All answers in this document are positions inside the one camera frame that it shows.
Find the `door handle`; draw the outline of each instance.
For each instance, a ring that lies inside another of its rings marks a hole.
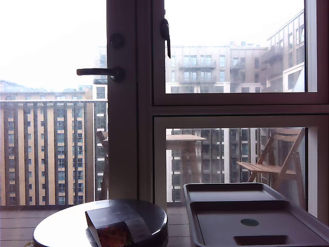
[[[109,76],[114,82],[120,82],[125,78],[124,69],[121,67],[114,68],[79,68],[77,69],[78,76]]]

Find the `window latch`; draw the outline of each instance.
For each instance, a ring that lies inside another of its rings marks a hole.
[[[162,38],[167,41],[167,51],[168,51],[167,54],[168,54],[168,57],[171,58],[171,54],[170,54],[169,23],[168,23],[167,19],[163,19],[161,21],[160,32],[161,32]]]

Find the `balcony floor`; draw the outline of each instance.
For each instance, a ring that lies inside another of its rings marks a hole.
[[[1,210],[0,246],[23,247],[32,241],[34,228],[58,210]],[[185,207],[169,207],[168,246],[190,247],[189,223]]]

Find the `tray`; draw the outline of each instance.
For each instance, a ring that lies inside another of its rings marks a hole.
[[[288,201],[192,202],[194,246],[329,246],[329,229]]]
[[[186,202],[287,200],[261,183],[186,184],[184,193]]]

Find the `sky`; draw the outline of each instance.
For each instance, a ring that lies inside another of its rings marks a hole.
[[[172,45],[265,44],[304,0],[165,0]],[[106,0],[0,1],[0,80],[61,91],[91,85]]]

